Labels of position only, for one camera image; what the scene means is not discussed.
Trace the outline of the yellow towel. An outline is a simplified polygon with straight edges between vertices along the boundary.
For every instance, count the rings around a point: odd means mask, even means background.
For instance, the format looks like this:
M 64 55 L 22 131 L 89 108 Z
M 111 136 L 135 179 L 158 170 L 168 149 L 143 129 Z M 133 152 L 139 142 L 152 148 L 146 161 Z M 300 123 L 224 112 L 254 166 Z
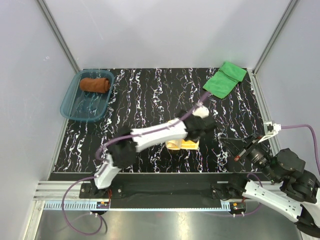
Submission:
M 168 150 L 197 150 L 199 148 L 200 141 L 194 142 L 192 140 L 174 139 L 165 142 L 165 146 Z

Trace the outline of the brown towel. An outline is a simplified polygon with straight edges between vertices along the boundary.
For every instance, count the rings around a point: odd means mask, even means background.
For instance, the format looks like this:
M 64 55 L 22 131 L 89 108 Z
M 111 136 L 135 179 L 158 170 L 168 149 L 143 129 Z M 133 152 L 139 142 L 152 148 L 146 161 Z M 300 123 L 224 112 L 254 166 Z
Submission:
M 107 78 L 83 78 L 79 87 L 84 92 L 105 94 L 111 87 L 111 82 Z

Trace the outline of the teal transparent plastic bin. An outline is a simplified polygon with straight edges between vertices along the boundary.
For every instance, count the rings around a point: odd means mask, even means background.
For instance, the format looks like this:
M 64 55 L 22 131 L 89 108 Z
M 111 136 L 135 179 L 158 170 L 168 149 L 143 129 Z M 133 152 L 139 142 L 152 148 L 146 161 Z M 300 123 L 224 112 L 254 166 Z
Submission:
M 80 81 L 84 78 L 107 78 L 110 89 L 106 93 L 82 91 Z M 99 121 L 109 104 L 115 82 L 114 75 L 108 70 L 86 69 L 78 72 L 72 79 L 60 106 L 60 114 L 68 119 L 79 122 Z

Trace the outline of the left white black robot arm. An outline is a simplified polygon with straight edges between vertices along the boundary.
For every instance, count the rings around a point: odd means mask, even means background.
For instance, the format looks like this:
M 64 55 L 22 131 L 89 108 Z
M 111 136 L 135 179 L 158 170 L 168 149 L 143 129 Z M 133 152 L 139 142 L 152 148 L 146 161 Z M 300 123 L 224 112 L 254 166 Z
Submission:
M 208 109 L 198 108 L 200 114 L 181 111 L 177 118 L 146 128 L 121 129 L 117 137 L 102 145 L 95 158 L 102 162 L 101 168 L 94 174 L 94 183 L 90 192 L 97 198 L 108 193 L 108 187 L 115 176 L 136 161 L 137 153 L 173 140 L 196 142 L 212 133 L 217 123 L 209 116 Z

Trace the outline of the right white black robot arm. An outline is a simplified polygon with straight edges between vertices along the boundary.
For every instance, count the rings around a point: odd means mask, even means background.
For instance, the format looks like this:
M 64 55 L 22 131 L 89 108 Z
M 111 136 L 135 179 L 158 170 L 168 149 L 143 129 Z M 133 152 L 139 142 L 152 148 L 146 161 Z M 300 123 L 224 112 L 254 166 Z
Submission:
M 320 182 L 305 170 L 305 161 L 289 148 L 273 155 L 262 142 L 262 135 L 246 138 L 220 138 L 235 161 L 250 162 L 272 183 L 280 184 L 281 197 L 254 183 L 247 176 L 232 173 L 227 183 L 213 187 L 220 200 L 247 198 L 255 200 L 285 216 L 297 229 L 314 238 L 320 236 Z

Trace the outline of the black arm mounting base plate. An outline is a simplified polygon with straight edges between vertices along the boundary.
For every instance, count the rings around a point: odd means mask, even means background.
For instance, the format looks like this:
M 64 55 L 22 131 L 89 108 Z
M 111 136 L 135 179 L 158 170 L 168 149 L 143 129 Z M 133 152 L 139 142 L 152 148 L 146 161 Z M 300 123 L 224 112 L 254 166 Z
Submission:
M 243 188 L 247 173 L 119 173 L 111 185 L 98 189 L 93 180 L 81 184 L 81 199 L 124 199 L 131 196 L 201 196 L 211 198 L 220 185 L 234 183 Z

